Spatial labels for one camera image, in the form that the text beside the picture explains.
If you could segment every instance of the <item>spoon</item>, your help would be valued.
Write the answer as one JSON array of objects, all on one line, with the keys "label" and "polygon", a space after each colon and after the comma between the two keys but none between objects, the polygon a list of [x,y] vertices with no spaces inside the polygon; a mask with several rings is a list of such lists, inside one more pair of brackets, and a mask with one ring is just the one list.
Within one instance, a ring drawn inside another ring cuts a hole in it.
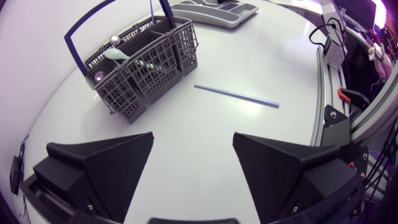
[{"label": "spoon", "polygon": [[112,59],[112,60],[119,60],[119,59],[123,59],[123,60],[127,60],[130,57],[125,55],[121,50],[119,49],[108,49],[105,50],[104,53],[105,57]]}]

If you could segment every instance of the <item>carbon fiber texture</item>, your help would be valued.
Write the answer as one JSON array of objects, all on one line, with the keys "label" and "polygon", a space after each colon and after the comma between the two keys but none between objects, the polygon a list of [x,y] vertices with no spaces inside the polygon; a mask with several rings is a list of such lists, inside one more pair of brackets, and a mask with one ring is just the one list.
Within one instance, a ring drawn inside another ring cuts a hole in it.
[{"label": "carbon fiber texture", "polygon": [[274,221],[302,172],[300,160],[243,134],[235,133],[233,146],[261,223]]},{"label": "carbon fiber texture", "polygon": [[153,140],[152,133],[143,134],[85,159],[87,176],[114,221],[126,217]]}]

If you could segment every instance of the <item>black bracket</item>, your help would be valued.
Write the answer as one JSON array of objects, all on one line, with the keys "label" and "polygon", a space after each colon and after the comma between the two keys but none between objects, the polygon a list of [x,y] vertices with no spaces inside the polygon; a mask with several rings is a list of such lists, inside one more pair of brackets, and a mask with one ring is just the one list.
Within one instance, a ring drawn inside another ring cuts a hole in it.
[{"label": "black bracket", "polygon": [[321,146],[344,146],[350,140],[349,118],[330,105],[325,106]]}]

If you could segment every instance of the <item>blue plastic stick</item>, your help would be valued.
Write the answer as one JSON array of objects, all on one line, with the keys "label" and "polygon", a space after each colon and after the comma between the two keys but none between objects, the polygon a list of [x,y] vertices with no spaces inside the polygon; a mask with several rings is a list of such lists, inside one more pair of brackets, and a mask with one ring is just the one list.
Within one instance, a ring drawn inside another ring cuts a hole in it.
[{"label": "blue plastic stick", "polygon": [[233,97],[237,97],[237,98],[240,98],[240,99],[248,100],[248,101],[251,101],[251,102],[260,103],[260,104],[263,104],[263,105],[269,105],[269,106],[274,106],[276,108],[279,108],[279,103],[273,102],[273,101],[270,101],[270,100],[264,100],[264,99],[253,97],[253,96],[247,96],[247,95],[240,94],[240,93],[234,93],[234,92],[231,92],[231,91],[220,90],[220,89],[206,87],[206,86],[201,86],[201,85],[194,85],[193,87],[201,88],[203,90],[210,90],[210,91],[213,91],[213,92],[216,92],[216,93],[222,93],[222,94],[225,94],[225,95],[228,95],[228,96],[233,96]]}]

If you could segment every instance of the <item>white wall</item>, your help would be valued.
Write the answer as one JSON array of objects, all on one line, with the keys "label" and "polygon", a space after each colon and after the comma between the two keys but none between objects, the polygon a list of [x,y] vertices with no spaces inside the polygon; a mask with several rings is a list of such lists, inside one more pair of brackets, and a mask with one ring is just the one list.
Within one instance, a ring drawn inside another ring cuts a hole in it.
[{"label": "white wall", "polygon": [[[100,2],[8,0],[0,12],[0,191],[12,211],[23,212],[21,197],[11,194],[9,186],[12,156],[18,155],[21,141],[52,94],[76,69],[63,36]],[[160,9],[158,0],[153,4]],[[149,13],[149,0],[118,0],[108,5],[73,35],[80,56],[86,58],[110,35]]]}]

